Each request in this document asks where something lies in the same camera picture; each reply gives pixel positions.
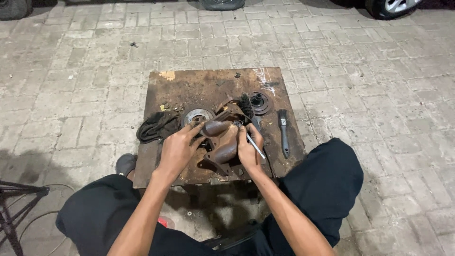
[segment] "cloth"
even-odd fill
[[[179,125],[180,114],[178,112],[156,112],[142,123],[136,132],[136,137],[141,144],[166,139],[178,131]]]
[[[341,221],[353,207],[363,171],[348,145],[333,138],[313,149],[306,160],[280,180],[280,189],[319,228],[331,246]],[[126,177],[112,174],[74,193],[57,216],[57,228],[76,245],[80,256],[104,256],[133,213],[140,196]],[[295,255],[273,215],[236,255]],[[149,255],[221,256],[184,233],[157,224]]]

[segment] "concrete floor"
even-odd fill
[[[302,2],[247,0],[226,12],[197,2],[59,2],[0,21],[1,179],[78,189],[113,173],[118,156],[137,150],[150,71],[278,66],[307,152],[339,137],[364,168],[339,254],[455,255],[454,12],[379,21],[327,0]],[[232,184],[201,190],[210,207],[192,208],[176,188],[162,213],[197,240],[267,214]],[[18,232],[70,194],[53,186]],[[30,226],[27,255],[60,243],[54,219]],[[0,256],[9,255],[5,243]],[[77,251],[66,241],[53,255]]]

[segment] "wire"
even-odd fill
[[[71,187],[71,186],[69,186],[69,185],[66,185],[66,184],[61,184],[61,183],[48,184],[48,185],[44,185],[43,187],[56,186],[56,185],[67,187],[67,188],[71,189],[74,193],[76,192],[76,190],[75,190],[73,187]],[[24,198],[26,195],[27,195],[27,194],[20,196],[18,199],[16,199],[14,202],[12,202],[9,206],[7,206],[6,209],[10,208],[13,204],[15,204],[15,203],[16,203],[17,201],[19,201],[20,199]],[[28,228],[35,220],[37,220],[37,219],[39,219],[39,218],[41,218],[41,217],[44,217],[44,216],[46,216],[46,215],[53,214],[53,213],[58,213],[58,212],[59,212],[58,210],[49,211],[49,212],[43,213],[43,214],[41,214],[40,216],[37,216],[37,217],[35,217],[34,219],[32,219],[32,220],[25,226],[24,230],[23,230],[22,233],[20,234],[19,243],[20,243],[20,241],[21,241],[21,239],[22,239],[22,236],[24,235],[25,231],[27,230],[27,228]],[[62,242],[61,242],[59,245],[57,245],[57,246],[56,246],[48,255],[46,255],[46,256],[49,256],[49,255],[51,255],[52,253],[54,253],[61,245],[63,245],[63,243],[66,241],[67,238],[68,238],[68,237],[65,237],[65,238],[62,240]]]

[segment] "hand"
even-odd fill
[[[153,173],[158,171],[161,174],[165,174],[164,176],[168,177],[170,182],[174,182],[177,179],[190,162],[196,149],[206,139],[205,137],[200,137],[193,141],[193,137],[201,131],[204,123],[194,127],[195,125],[195,122],[191,122],[164,140],[160,164]]]
[[[238,130],[238,158],[243,164],[245,169],[250,172],[251,170],[262,169],[261,167],[261,155],[254,149],[254,147],[248,143],[247,131],[250,132],[251,138],[256,143],[258,148],[262,150],[264,145],[264,139],[261,134],[256,130],[254,125],[250,123],[246,127],[241,126]]]

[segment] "tire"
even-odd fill
[[[389,0],[365,0],[365,8],[377,20],[393,20],[403,15],[413,12],[417,6],[423,2],[420,0],[416,5],[400,12],[389,12],[386,10],[385,3]]]
[[[230,2],[220,4],[220,0],[199,0],[206,10],[236,10],[245,5],[245,0],[231,0]]]
[[[0,20],[19,20],[33,11],[32,0],[0,0]]]

